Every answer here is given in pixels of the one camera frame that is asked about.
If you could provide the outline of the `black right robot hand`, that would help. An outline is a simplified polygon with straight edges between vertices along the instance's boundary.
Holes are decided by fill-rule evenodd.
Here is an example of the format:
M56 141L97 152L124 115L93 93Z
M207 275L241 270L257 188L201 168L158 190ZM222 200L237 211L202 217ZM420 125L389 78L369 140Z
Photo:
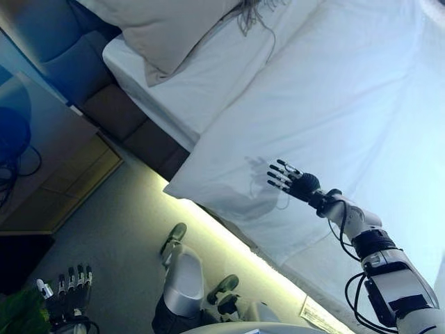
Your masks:
M309 203L315 192L320 189L316 176L301 172L281 159L269 165L267 176L268 184L305 203Z

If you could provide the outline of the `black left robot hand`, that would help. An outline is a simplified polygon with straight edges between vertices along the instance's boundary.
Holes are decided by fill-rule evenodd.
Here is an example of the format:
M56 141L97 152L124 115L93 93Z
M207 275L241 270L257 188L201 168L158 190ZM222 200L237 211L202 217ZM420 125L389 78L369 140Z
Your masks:
M59 274L57 287L37 279L35 285L44 299L44 308L53 329L86 320L85 312L92 287L92 268L89 264L69 267L67 274Z

